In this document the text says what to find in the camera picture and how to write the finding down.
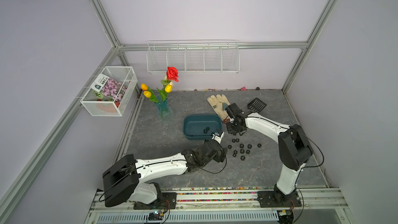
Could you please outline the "teal plastic storage box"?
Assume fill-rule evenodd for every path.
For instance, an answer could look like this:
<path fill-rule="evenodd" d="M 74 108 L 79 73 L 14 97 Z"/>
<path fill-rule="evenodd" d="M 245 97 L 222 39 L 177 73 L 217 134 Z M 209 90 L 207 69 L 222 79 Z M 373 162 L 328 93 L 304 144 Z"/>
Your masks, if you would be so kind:
<path fill-rule="evenodd" d="M 192 141 L 211 139 L 212 134 L 217 130 L 222 130 L 222 120 L 216 114 L 189 115 L 183 122 L 183 134 Z"/>

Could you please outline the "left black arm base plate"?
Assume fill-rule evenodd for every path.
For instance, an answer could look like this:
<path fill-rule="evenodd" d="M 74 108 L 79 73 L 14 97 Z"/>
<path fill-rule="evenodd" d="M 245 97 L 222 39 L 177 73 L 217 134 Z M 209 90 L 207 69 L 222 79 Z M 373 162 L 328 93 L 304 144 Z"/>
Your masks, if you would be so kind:
<path fill-rule="evenodd" d="M 150 209 L 175 209 L 177 203 L 177 193 L 169 192 L 164 193 L 158 199 L 150 204 L 144 204 L 141 202 L 134 203 L 135 210 L 150 210 Z"/>

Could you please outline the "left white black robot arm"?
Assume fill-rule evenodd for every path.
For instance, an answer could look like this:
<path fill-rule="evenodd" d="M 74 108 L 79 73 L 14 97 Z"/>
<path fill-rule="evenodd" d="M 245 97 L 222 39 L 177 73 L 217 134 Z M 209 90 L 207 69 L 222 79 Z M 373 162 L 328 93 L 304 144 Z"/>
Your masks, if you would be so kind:
<path fill-rule="evenodd" d="M 122 157 L 103 175 L 106 207 L 126 201 L 150 205 L 163 198 L 158 178 L 194 173 L 211 161 L 224 162 L 228 152 L 221 140 L 205 141 L 196 149 L 186 149 L 175 155 L 158 159 L 136 159 L 133 154 Z"/>

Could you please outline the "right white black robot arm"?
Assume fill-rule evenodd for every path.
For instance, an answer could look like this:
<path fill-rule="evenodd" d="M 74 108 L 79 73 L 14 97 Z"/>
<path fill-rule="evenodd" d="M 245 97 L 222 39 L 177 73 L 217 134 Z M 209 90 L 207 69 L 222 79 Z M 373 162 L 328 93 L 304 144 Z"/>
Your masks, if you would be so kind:
<path fill-rule="evenodd" d="M 230 122 L 227 123 L 229 134 L 243 135 L 251 129 L 264 134 L 278 144 L 283 167 L 274 193 L 280 196 L 294 194 L 300 172 L 314 153 L 302 127 L 298 124 L 281 124 L 251 111 L 245 112 L 235 103 L 226 107 L 226 112 L 230 117 Z"/>

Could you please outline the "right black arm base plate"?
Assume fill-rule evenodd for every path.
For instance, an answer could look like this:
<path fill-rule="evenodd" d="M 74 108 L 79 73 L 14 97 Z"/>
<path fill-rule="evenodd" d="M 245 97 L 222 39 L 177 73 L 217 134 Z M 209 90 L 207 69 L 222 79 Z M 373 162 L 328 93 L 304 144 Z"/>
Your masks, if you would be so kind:
<path fill-rule="evenodd" d="M 261 208 L 294 208 L 303 205 L 296 190 L 288 195 L 273 190 L 258 191 L 257 201 Z"/>

